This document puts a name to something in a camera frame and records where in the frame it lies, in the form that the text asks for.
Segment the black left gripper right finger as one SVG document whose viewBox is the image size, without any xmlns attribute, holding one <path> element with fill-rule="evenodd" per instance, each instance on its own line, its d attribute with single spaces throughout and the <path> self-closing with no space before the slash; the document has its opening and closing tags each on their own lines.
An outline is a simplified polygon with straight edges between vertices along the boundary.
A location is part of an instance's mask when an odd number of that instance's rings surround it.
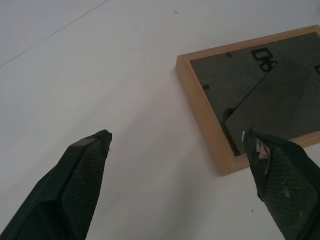
<svg viewBox="0 0 320 240">
<path fill-rule="evenodd" d="M 320 238 L 320 168 L 298 144 L 242 133 L 257 196 L 286 240 Z"/>
</svg>

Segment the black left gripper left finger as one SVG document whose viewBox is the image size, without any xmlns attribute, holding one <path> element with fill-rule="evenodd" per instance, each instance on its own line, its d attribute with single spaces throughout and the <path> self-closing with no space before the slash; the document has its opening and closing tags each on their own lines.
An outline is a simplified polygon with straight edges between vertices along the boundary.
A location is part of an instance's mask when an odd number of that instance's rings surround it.
<svg viewBox="0 0 320 240">
<path fill-rule="evenodd" d="M 71 144 L 33 187 L 2 240 L 84 240 L 98 203 L 112 134 L 103 129 Z"/>
</svg>

